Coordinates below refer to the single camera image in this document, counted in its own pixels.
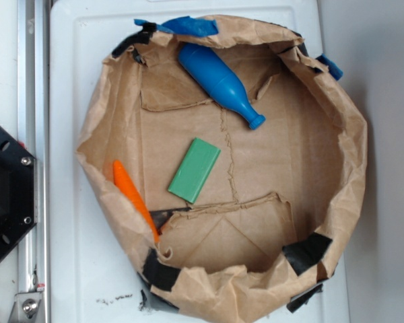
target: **white surface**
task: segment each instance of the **white surface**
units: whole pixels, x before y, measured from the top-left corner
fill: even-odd
[[[17,135],[17,1],[0,1],[0,125]],[[18,292],[18,251],[0,264],[0,322],[7,322]]]
[[[50,242],[51,303],[57,322],[200,322],[138,310],[140,284],[115,240],[74,151],[101,61],[140,28],[133,18],[164,22],[182,15],[226,13],[275,22],[301,32],[312,56],[321,53],[316,1],[60,0],[51,17]],[[121,295],[132,295],[116,299]],[[294,315],[285,308],[262,322],[348,323],[344,265],[325,292]]]
[[[404,322],[404,0],[320,0],[328,57],[369,123],[368,186],[346,250],[352,323]]]

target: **gray wall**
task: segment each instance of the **gray wall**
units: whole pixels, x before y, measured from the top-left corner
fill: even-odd
[[[404,0],[319,0],[325,53],[369,124],[362,217],[345,252],[351,323],[404,322]]]

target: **metal bracket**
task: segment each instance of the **metal bracket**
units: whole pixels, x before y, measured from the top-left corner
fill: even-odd
[[[7,323],[43,323],[45,302],[42,293],[21,293],[15,295],[11,316]]]

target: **blue tape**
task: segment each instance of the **blue tape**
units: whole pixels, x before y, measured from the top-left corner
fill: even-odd
[[[325,54],[317,57],[316,60],[329,67],[329,74],[331,74],[337,81],[343,77],[343,71],[337,66],[337,64],[328,59]]]
[[[147,20],[135,19],[137,26],[142,26]],[[157,30],[169,34],[189,35],[206,37],[218,34],[218,27],[215,20],[195,19],[189,16],[168,20],[157,25]]]

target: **blue plastic bottle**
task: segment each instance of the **blue plastic bottle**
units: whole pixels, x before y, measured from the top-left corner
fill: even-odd
[[[265,117],[250,105],[240,79],[212,49],[188,43],[181,49],[178,60],[211,98],[243,116],[251,129],[264,123]]]

